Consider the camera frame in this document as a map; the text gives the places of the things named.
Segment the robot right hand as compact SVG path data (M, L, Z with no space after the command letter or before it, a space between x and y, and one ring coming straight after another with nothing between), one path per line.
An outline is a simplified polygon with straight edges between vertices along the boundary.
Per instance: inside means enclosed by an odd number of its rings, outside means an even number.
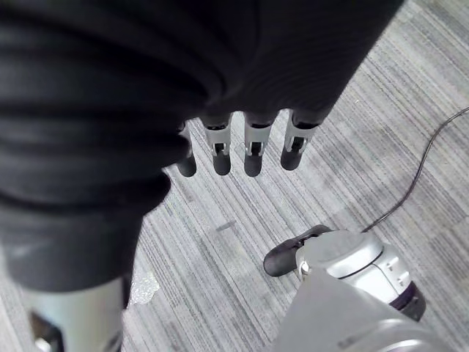
M119 351L180 126L322 120L400 1L3 1L1 246L43 351Z

